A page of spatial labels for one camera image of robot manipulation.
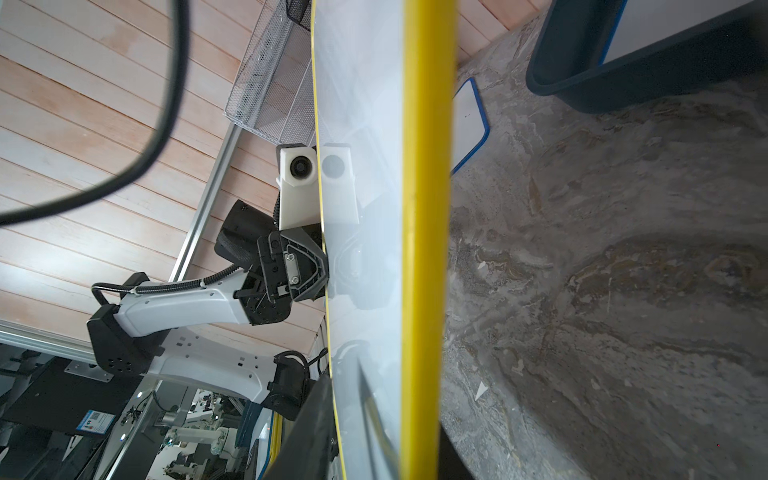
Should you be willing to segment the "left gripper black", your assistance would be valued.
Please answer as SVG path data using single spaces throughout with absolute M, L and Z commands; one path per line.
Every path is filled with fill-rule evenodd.
M 234 292 L 253 325 L 279 323 L 294 303 L 319 299 L 328 258 L 318 223 L 279 230 L 266 213 L 238 200 L 224 220 L 214 251 L 246 273 Z

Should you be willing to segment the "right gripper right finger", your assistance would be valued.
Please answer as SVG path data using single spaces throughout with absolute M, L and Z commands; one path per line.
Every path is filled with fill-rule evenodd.
M 438 480 L 473 480 L 474 476 L 467 468 L 445 428 L 440 425 Z

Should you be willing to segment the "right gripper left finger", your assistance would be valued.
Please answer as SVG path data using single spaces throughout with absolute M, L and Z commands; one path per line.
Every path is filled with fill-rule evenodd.
M 335 437 L 332 379 L 325 373 L 313 386 L 293 429 L 263 478 L 328 479 Z

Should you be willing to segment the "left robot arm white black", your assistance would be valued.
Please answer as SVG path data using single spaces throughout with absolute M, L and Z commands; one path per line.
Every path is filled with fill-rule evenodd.
M 294 304 L 320 298 L 329 277 L 321 213 L 293 213 L 279 199 L 267 215 L 238 201 L 214 251 L 229 264 L 207 277 L 156 283 L 136 272 L 121 284 L 93 284 L 99 308 L 87 329 L 96 362 L 115 376 L 184 382 L 294 420 L 314 384 L 305 355 L 250 355 L 195 329 L 269 326 L 287 320 Z

